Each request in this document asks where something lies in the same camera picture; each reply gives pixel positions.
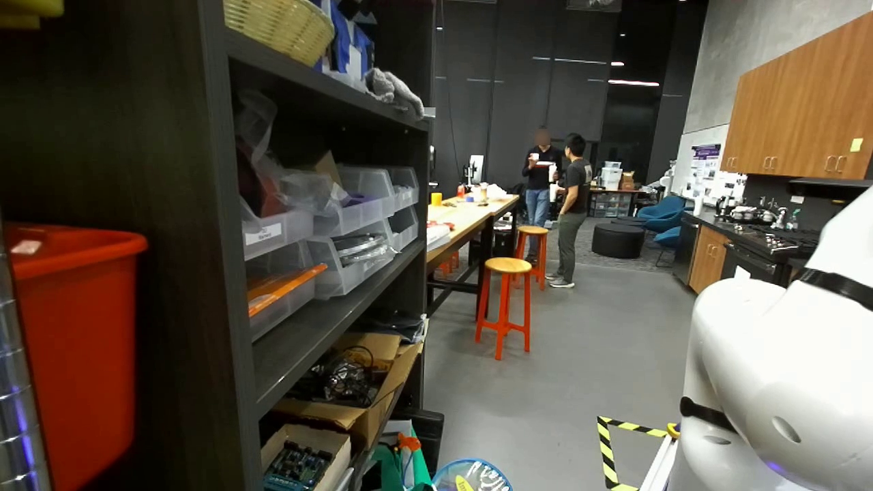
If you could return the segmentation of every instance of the man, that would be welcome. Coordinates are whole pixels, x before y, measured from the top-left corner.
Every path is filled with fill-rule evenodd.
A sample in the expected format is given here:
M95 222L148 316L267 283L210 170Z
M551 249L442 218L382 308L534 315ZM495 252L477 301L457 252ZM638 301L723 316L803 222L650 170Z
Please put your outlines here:
M563 151L551 147L547 128L539 128L534 147L528 151L528 162L522 166L528 223L547 228L548 187L551 180L556 180L559 165L563 165ZM540 252L540 240L529 240L528 263L534 263L539 252Z
M573 289L575 277L575 236L590 207L590 176L592 170L584 162L584 139L580 133L570 136L564 157L569 157L569 176L564 176L564 202L556 214L556 277L548 278L554 289Z

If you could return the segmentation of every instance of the box on table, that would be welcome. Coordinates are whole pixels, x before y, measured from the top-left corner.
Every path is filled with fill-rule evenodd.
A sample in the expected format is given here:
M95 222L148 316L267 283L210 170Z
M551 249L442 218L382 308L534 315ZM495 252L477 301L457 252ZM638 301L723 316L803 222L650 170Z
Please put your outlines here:
M326 469L319 485L315 491L335 491L353 464L353 444L348 434L309 428L309 425L281 425L267 444L262 447L262 472L271 469L273 459L285 450L285 443L294 443L300 447L326 450L334 455Z
M399 335L350 334L339 346L367 346L369 353L375 353L376 368L387 372L372 408L285 398L277 404L277 413L350 432L354 453L361 453L375 447L375 443L379 440L382 424L390 417L390 410L413 375L421 345L402 346Z

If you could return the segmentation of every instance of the white robot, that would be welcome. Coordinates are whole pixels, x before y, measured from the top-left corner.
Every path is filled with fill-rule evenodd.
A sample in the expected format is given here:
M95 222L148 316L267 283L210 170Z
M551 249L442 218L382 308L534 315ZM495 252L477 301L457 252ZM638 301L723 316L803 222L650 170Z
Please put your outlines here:
M790 289L728 278L695 301L680 453L713 491L873 491L870 383L873 188Z

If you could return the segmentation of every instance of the counter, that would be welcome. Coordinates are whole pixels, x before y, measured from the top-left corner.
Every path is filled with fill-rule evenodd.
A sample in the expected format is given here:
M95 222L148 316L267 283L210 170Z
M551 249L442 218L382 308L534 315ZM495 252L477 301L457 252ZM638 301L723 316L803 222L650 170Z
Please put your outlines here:
M702 215L685 214L675 277L693 292L704 292L738 270L785 288L817 245L820 232L810 229L738 223L719 218L715 210L704 210Z
M766 223L738 223L719 218L715 210L702 215L685 215L693 223L710 228L725 236L734 249L745 249L773 263L809 260L820 245L820 229L770 229Z

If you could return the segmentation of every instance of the yellow and black tape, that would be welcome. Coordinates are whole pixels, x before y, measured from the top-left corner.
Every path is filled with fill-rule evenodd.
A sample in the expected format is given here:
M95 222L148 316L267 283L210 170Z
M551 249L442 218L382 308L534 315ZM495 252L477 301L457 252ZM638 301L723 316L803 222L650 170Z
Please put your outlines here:
M667 428L650 428L650 425L638 425L630 420L614 420L614 417L599 417L599 438L601 438L601 459L603 459L603 480L607 488L611 491L637 491L637 485L629 485L619 480L619 469L618 469L618 455L611 450L611 432L608 428L619 428L619 432L630 432L630 434L644 434L653 440L680 440L680 428L675 424L670 424Z

